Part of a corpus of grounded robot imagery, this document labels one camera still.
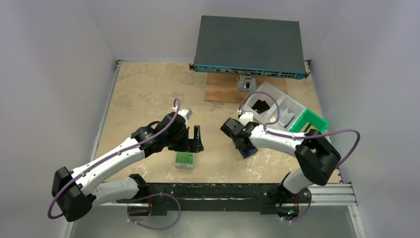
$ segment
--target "blue front panel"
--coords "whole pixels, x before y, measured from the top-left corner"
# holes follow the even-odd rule
[[[208,65],[194,65],[194,71],[205,72],[205,73],[240,74],[240,75],[250,75],[250,76],[254,75],[254,76],[275,77],[275,78],[302,79],[305,77],[304,72],[264,71],[260,69],[229,68],[229,67],[208,66]]]

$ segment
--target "clear plastic container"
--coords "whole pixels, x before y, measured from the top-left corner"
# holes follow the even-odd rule
[[[268,119],[261,123],[274,122],[277,117],[277,110],[274,105],[272,107],[272,112],[268,115]],[[293,98],[286,95],[283,100],[279,103],[280,108],[280,119],[278,123],[274,125],[268,125],[268,128],[290,131],[293,125],[296,123],[297,119],[300,118],[303,112],[306,110],[302,104],[295,101]]]
[[[274,87],[271,83],[265,81],[261,84],[261,86],[256,90],[256,92],[266,92],[270,94],[272,97],[277,99],[277,102],[280,103],[284,97],[287,95],[280,91],[278,88]],[[254,104],[257,102],[257,100],[265,101],[270,109],[268,111],[262,112],[259,114],[255,110],[252,109]],[[273,100],[264,94],[253,94],[249,97],[249,99],[244,104],[242,111],[244,112],[251,112],[254,115],[254,118],[259,121],[260,123],[267,122],[273,112],[275,112],[275,104]]]
[[[272,97],[277,99],[277,103],[280,107],[279,122],[274,125],[269,125],[268,128],[289,131],[296,123],[297,119],[306,110],[302,104],[298,103],[267,81],[265,81],[256,91],[270,94]],[[258,99],[265,101],[270,106],[269,110],[262,112],[261,114],[253,110],[252,107]],[[269,96],[264,94],[254,94],[250,96],[250,98],[243,106],[243,111],[253,113],[254,118],[261,124],[267,123],[269,121],[273,122],[277,116],[277,108],[275,103]]]

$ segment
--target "white wall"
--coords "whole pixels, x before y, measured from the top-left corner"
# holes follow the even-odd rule
[[[56,238],[54,172],[89,160],[115,62],[83,0],[0,1],[0,32],[1,237]]]
[[[202,15],[299,21],[312,59],[345,0],[86,0],[119,60],[190,60]]]
[[[330,130],[362,139],[342,166],[368,237],[419,237],[420,2],[347,0],[311,64]],[[332,138],[343,153],[354,135]]]

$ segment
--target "white connector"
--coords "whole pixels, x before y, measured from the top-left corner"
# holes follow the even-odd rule
[[[239,122],[242,125],[246,125],[247,123],[254,121],[254,115],[252,113],[243,113],[239,118]]]

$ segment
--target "metal bracket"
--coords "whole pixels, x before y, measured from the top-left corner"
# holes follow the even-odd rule
[[[349,213],[352,219],[353,228],[356,233],[357,238],[366,238],[366,233],[363,229],[362,221],[360,219],[359,215],[359,209],[357,208],[357,205],[349,206]]]
[[[328,183],[325,186],[312,185],[309,187],[312,193],[311,206],[357,206],[351,184]]]
[[[241,81],[241,76],[237,78],[238,82],[238,92],[241,93],[252,93],[257,89],[255,79],[251,76],[245,76],[244,81]]]
[[[302,79],[306,79],[309,77],[309,75],[311,74],[311,67],[310,67],[310,63],[312,60],[307,60],[305,61],[305,75],[302,77]]]
[[[119,59],[119,60],[117,60],[117,61],[115,62],[115,65],[116,65],[116,66],[115,66],[115,68],[116,68],[116,69],[121,68],[121,64],[122,64],[122,62],[123,62],[123,60],[120,60],[120,59]]]

